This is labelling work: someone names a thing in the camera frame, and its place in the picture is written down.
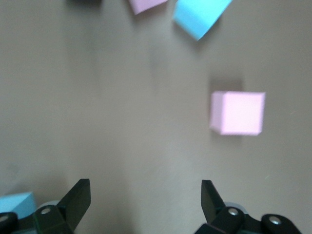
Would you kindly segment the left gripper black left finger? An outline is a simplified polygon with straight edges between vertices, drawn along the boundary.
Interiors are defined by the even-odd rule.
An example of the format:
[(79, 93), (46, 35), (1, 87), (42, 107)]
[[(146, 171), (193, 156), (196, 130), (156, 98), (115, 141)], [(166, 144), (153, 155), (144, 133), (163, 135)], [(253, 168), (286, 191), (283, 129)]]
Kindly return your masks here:
[(2, 234), (73, 234), (91, 204), (89, 179), (80, 179), (61, 199), (36, 206), (32, 192), (0, 198)]

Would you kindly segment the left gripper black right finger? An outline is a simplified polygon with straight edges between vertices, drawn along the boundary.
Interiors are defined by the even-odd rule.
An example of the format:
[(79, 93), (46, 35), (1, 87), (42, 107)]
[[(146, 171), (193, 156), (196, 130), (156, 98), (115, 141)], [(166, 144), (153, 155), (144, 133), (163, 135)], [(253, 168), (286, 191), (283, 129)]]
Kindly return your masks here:
[(299, 234), (299, 229), (288, 218), (265, 214), (258, 221), (240, 208), (226, 206), (210, 180), (201, 182), (201, 207), (206, 223), (198, 234)]

